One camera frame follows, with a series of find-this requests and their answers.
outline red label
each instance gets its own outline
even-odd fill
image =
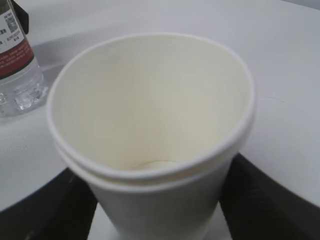
[[[26,39],[10,50],[0,53],[0,79],[20,71],[33,58],[34,53]]]

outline white surface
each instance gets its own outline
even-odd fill
[[[99,204],[95,210],[88,240],[122,240]],[[232,240],[219,204],[204,240]]]
[[[280,0],[18,3],[30,13],[28,37],[45,68],[65,64],[94,43],[137,32],[182,32],[230,46],[248,63],[259,91],[256,124],[242,153],[273,179],[320,206],[319,10]],[[0,132],[5,131],[6,135],[0,134],[0,182],[7,185],[1,185],[1,203],[7,193],[11,202],[16,202],[62,168],[49,140],[45,146],[41,138],[28,141],[45,152],[42,157],[36,157],[36,153],[10,154],[11,150],[26,146],[15,136],[28,131],[28,122],[43,127],[29,129],[35,136],[47,134],[45,123],[41,123],[43,118],[37,114],[30,118],[34,119],[1,127]],[[26,171],[25,163],[35,167]],[[6,176],[20,180],[10,181]]]

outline cup rim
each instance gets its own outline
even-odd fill
[[[214,45],[215,47],[225,50],[234,59],[236,59],[241,65],[242,69],[244,70],[246,75],[246,80],[248,82],[248,103],[245,107],[244,114],[240,117],[240,120],[235,124],[231,132],[227,134],[219,144],[215,145],[214,147],[212,147],[212,149],[210,149],[205,153],[200,154],[198,157],[195,157],[194,159],[179,163],[171,167],[129,171],[129,170],[114,169],[102,163],[89,160],[87,157],[85,157],[84,155],[76,151],[71,145],[67,143],[67,141],[59,133],[58,128],[56,127],[53,120],[54,96],[55,96],[57,87],[62,80],[62,76],[65,74],[66,71],[68,71],[70,66],[72,66],[75,61],[77,61],[87,53],[101,46],[105,46],[117,41],[122,41],[127,39],[145,38],[145,37],[163,37],[163,36],[183,37],[183,38],[189,38],[189,39],[201,41],[204,43],[208,43],[208,44]],[[106,176],[108,178],[115,179],[115,180],[120,180],[120,181],[142,180],[143,181],[148,179],[166,177],[179,172],[190,170],[198,165],[201,165],[209,161],[210,159],[213,158],[213,156],[218,156],[223,152],[227,151],[233,145],[233,143],[235,143],[246,132],[248,125],[251,122],[251,119],[254,117],[255,109],[256,109],[255,82],[253,80],[253,77],[251,75],[249,68],[247,67],[247,64],[232,49],[214,40],[207,39],[201,36],[195,36],[195,35],[184,34],[184,33],[175,33],[175,32],[151,32],[151,33],[130,34],[130,35],[124,35],[124,36],[112,38],[112,39],[100,42],[98,44],[94,44],[93,46],[85,49],[84,51],[76,55],[71,61],[69,61],[63,67],[61,72],[58,74],[55,82],[53,83],[47,99],[46,115],[47,115],[49,130],[53,135],[53,138],[55,139],[56,143],[60,146],[60,148],[64,149],[74,159],[75,162],[77,162],[83,168],[87,169],[92,173],[95,173],[101,176]]]

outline white table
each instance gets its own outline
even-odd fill
[[[17,2],[30,14],[28,38],[49,81],[86,47],[130,33],[182,32],[230,46],[248,63],[258,88],[255,126],[241,153],[320,206],[319,10],[280,0]],[[0,127],[0,210],[65,167],[44,110]]]

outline black object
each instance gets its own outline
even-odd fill
[[[22,30],[25,34],[29,33],[29,14],[23,10],[15,1],[11,1],[15,14],[21,24]]]
[[[241,155],[231,164],[220,205],[233,240],[320,240],[320,208]],[[96,206],[87,184],[66,169],[0,212],[0,239],[86,240]]]
[[[86,240],[97,200],[66,169],[21,202],[0,212],[3,240]]]
[[[233,240],[320,240],[320,208],[241,155],[230,167],[220,204]]]

